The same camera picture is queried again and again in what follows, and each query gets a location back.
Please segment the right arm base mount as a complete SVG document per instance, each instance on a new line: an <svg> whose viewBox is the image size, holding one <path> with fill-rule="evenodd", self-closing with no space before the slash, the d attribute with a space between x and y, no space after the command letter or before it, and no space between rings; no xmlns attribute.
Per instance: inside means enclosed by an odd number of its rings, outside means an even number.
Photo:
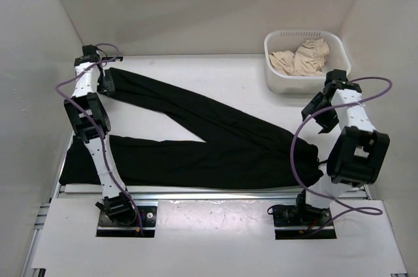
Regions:
<svg viewBox="0 0 418 277"><path fill-rule="evenodd" d="M336 231L331 220L330 209L311 215L297 214L296 206L275 204L267 209L272 216L276 240L336 239Z"/></svg>

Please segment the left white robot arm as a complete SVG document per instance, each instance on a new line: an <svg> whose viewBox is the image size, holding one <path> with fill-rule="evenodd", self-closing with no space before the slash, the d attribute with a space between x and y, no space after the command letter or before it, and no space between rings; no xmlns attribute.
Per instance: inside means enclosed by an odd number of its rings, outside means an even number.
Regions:
<svg viewBox="0 0 418 277"><path fill-rule="evenodd" d="M96 45L82 47L83 55L76 58L76 84L72 95L64 98L64 108L75 137L87 148L102 188L102 201L96 206L111 221L134 225L137 209L128 197L110 149L111 124L99 94L109 96L115 87L110 71L103 68L105 57Z"/></svg>

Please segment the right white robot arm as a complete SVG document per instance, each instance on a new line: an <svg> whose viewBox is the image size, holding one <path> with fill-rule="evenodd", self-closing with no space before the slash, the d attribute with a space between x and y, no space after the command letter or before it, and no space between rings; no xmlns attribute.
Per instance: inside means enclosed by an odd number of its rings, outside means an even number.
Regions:
<svg viewBox="0 0 418 277"><path fill-rule="evenodd" d="M323 91L302 110L304 123L313 119L322 133L340 128L340 136L330 151L324 175L297 197L293 216L307 225L320 220L329 205L354 187L373 184L389 148L390 138L372 125L364 108L362 89L335 69L326 74Z"/></svg>

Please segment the black trousers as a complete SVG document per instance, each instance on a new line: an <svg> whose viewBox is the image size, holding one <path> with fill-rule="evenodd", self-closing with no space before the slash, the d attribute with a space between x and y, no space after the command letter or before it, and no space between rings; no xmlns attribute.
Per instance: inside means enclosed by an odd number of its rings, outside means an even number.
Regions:
<svg viewBox="0 0 418 277"><path fill-rule="evenodd" d="M110 137L130 186L266 189L315 184L319 150L286 129L209 97L140 74L111 69L113 98L167 115L197 140Z"/></svg>

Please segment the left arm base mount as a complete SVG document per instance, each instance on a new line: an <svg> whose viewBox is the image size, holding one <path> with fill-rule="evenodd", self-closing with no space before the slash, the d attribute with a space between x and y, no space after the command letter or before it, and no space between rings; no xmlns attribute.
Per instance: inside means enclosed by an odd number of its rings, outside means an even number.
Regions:
<svg viewBox="0 0 418 277"><path fill-rule="evenodd" d="M136 202L140 212L142 228L137 229L138 221L131 212L122 221L111 220L104 211L100 211L96 236L109 238L153 238L157 223L158 203Z"/></svg>

